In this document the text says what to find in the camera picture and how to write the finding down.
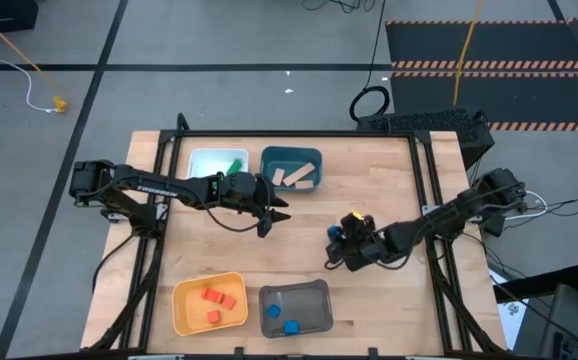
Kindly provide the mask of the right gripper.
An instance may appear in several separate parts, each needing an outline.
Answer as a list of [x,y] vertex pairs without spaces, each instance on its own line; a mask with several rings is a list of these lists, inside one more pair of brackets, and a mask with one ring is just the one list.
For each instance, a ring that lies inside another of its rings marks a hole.
[[359,221],[353,213],[340,220],[339,237],[344,238],[343,254],[338,242],[332,241],[327,247],[326,269],[336,269],[345,262],[346,267],[355,272],[384,259],[385,247],[376,230],[374,218],[363,215]]

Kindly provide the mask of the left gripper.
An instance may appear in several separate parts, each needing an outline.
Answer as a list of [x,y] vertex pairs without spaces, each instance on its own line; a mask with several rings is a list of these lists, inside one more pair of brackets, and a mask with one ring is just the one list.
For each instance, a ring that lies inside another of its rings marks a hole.
[[275,186],[262,174],[237,172],[224,176],[218,182],[220,207],[262,216],[257,225],[257,236],[265,238],[274,223],[289,220],[290,215],[267,211],[267,207],[288,207],[289,204],[275,194]]

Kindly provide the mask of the long wooden block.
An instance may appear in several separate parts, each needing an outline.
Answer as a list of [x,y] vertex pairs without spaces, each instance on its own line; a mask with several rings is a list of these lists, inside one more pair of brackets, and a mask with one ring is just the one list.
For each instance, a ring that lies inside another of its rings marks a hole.
[[315,169],[312,163],[307,163],[295,172],[291,173],[283,179],[283,184],[286,186],[291,186],[310,174]]

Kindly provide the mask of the teal plastic bin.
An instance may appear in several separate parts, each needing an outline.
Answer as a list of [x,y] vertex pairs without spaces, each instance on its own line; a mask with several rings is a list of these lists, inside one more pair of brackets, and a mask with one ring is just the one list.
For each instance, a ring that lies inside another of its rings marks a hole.
[[283,184],[283,181],[280,186],[274,186],[276,191],[313,192],[320,185],[323,175],[323,156],[318,149],[309,147],[268,146],[261,154],[260,173],[272,181],[277,168],[285,171],[285,178],[307,163],[312,163],[315,169],[301,180],[312,180],[314,183],[312,189],[296,189],[295,184],[286,186]]

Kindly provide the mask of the grey translucent plastic bin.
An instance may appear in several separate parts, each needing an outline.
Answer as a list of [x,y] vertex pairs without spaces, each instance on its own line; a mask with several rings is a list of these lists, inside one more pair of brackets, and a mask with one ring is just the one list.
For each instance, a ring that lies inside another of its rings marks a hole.
[[[270,318],[266,310],[276,304],[281,308],[278,318]],[[264,286],[259,291],[260,329],[266,338],[307,335],[327,332],[333,327],[333,312],[328,284],[321,279],[311,282]],[[283,324],[297,320],[300,332],[285,335]]]

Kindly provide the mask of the white plastic bin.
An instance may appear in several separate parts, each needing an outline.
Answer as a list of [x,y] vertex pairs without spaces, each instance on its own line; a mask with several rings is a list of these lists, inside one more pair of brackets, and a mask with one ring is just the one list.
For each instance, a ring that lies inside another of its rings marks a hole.
[[188,161],[188,178],[200,178],[216,175],[221,172],[225,175],[235,159],[243,161],[241,172],[248,172],[249,153],[244,149],[236,148],[196,148],[191,152]]

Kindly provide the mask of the orange plastic bin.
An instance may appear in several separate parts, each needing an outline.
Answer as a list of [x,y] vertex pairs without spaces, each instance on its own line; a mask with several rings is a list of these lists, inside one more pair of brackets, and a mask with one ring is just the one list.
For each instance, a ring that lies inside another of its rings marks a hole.
[[[232,296],[235,306],[229,310],[201,297],[204,287]],[[240,326],[248,318],[247,293],[244,278],[236,272],[227,272],[179,282],[172,291],[173,325],[180,336]],[[207,313],[220,311],[220,321],[209,323]]]

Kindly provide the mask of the black perforated computer case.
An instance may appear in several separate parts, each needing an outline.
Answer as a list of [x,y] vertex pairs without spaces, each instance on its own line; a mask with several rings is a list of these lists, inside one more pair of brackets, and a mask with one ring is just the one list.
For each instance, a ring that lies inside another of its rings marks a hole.
[[407,115],[391,113],[368,116],[357,121],[356,129],[383,133],[455,132],[466,169],[470,169],[495,144],[486,114],[464,108]]

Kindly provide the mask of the black power adapter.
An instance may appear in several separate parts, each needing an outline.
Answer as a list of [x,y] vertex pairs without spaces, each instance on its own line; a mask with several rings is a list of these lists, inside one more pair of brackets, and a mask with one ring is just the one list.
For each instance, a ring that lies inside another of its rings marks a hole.
[[505,220],[506,218],[504,215],[492,215],[483,222],[482,230],[494,237],[500,237],[504,229]]

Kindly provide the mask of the white paper sheet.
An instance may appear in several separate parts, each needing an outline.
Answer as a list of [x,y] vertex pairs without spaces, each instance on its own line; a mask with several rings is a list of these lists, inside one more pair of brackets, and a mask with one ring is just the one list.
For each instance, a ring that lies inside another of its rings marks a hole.
[[497,305],[506,346],[513,350],[520,332],[526,306],[522,302],[514,301]]

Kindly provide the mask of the black hazard-striped floor mat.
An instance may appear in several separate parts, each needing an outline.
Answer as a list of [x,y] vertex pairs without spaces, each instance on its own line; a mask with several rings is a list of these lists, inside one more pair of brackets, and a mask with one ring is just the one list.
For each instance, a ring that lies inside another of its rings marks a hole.
[[390,21],[394,109],[483,111],[493,131],[578,131],[578,18]]

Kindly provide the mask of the dark equipment box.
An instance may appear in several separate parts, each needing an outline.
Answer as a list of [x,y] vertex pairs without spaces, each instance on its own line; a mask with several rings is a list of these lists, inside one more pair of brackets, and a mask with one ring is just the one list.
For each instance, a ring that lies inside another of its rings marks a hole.
[[578,290],[564,284],[557,287],[540,356],[551,360],[578,360]]

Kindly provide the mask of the black aluminium rig frame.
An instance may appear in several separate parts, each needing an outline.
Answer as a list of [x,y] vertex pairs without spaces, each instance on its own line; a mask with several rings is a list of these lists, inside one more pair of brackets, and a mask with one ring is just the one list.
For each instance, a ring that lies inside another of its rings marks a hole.
[[[174,204],[163,241],[163,260],[151,310],[139,308],[129,344],[149,353],[271,356],[434,356],[443,352],[442,325],[423,245],[398,270],[376,265],[351,272],[327,270],[327,228],[349,212],[374,216],[378,225],[419,217],[423,203],[447,201],[466,189],[468,176],[457,136],[434,132],[429,145],[356,131],[188,132],[178,174],[196,148],[242,148],[253,167],[264,148],[313,147],[322,153],[322,184],[311,193],[288,193],[289,220],[265,238],[249,229],[250,217],[220,210],[214,217]],[[189,336],[173,326],[172,291],[181,281],[239,273],[247,290],[243,325]],[[322,279],[329,286],[333,327],[327,332],[266,338],[260,329],[258,293],[266,285]]]

